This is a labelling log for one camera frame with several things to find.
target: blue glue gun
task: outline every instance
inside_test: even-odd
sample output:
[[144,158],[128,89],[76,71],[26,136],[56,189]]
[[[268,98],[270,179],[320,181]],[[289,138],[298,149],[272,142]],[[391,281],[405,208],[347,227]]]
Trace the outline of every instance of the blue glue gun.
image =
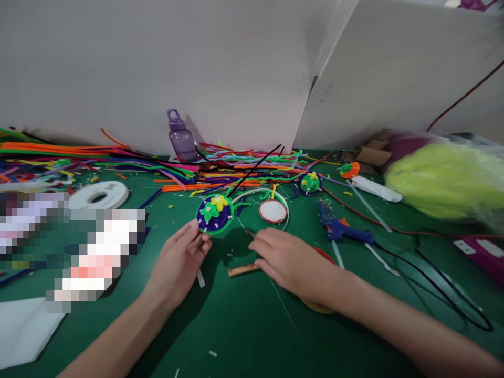
[[327,229],[327,239],[329,239],[329,241],[338,241],[348,238],[368,244],[374,243],[374,234],[371,231],[360,231],[345,226],[334,217],[329,205],[322,201],[322,199],[319,200],[319,215],[322,224]]

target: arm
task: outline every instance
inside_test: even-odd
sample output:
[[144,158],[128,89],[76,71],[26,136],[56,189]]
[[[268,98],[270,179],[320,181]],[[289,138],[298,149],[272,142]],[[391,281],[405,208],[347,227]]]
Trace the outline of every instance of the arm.
[[301,239],[268,228],[249,246],[255,263],[278,285],[371,329],[406,354],[427,376],[502,377],[490,353],[353,273],[329,263]]
[[125,377],[189,293],[211,246],[196,221],[168,239],[142,294],[59,377]]

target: purple water bottle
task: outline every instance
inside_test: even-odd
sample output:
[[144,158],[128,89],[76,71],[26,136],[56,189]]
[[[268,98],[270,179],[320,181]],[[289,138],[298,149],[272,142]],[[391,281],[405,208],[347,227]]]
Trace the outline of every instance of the purple water bottle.
[[185,122],[176,109],[168,109],[168,125],[170,126],[170,141],[178,158],[186,163],[199,160],[194,147],[194,138],[191,132],[185,128]]

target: yellow flower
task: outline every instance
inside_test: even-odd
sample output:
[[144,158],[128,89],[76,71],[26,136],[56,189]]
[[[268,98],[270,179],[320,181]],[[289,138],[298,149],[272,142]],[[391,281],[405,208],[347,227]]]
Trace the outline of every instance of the yellow flower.
[[227,199],[224,198],[224,196],[213,197],[211,199],[211,202],[212,205],[217,206],[217,210],[219,211],[219,213],[224,209],[224,206],[229,205],[229,202],[227,201]]

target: finger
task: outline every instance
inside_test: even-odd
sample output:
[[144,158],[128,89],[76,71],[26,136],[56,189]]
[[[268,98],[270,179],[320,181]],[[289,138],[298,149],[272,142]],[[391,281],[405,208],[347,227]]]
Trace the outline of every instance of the finger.
[[269,275],[273,280],[275,280],[275,282],[277,284],[279,284],[280,286],[283,287],[283,285],[281,283],[282,278],[281,278],[280,274],[266,260],[257,259],[254,262],[254,264],[259,265],[261,267],[261,269],[264,271],[264,273]]
[[211,240],[207,240],[205,242],[205,244],[203,244],[203,246],[201,246],[200,251],[203,254],[203,256],[206,256],[206,254],[208,253],[208,251],[210,250],[211,247],[212,247]]
[[201,263],[203,262],[206,254],[208,253],[208,251],[210,250],[210,248],[212,247],[212,241],[211,240],[208,240],[206,241],[202,246],[201,248],[199,248],[197,250],[197,252],[195,254],[192,255],[193,259],[201,265]]
[[257,237],[252,243],[248,245],[248,249],[256,251],[268,261],[276,260],[274,248],[262,239],[258,239]]
[[170,236],[168,240],[164,243],[163,249],[170,248],[171,246],[173,246],[177,242],[177,240],[179,240],[180,237],[184,235],[185,232],[189,229],[190,223],[191,222],[187,222],[184,226],[182,226],[180,230],[178,230],[175,234]]
[[264,240],[270,245],[275,245],[278,240],[284,239],[284,233],[274,228],[266,228],[257,233],[256,239],[257,238]]
[[198,249],[200,249],[205,241],[203,240],[203,234],[199,234],[196,239],[189,244],[187,247],[187,252],[189,252],[191,255],[194,254]]
[[198,226],[198,221],[195,219],[189,222],[189,228],[182,234],[174,245],[174,248],[177,251],[186,251],[189,244],[201,234]]

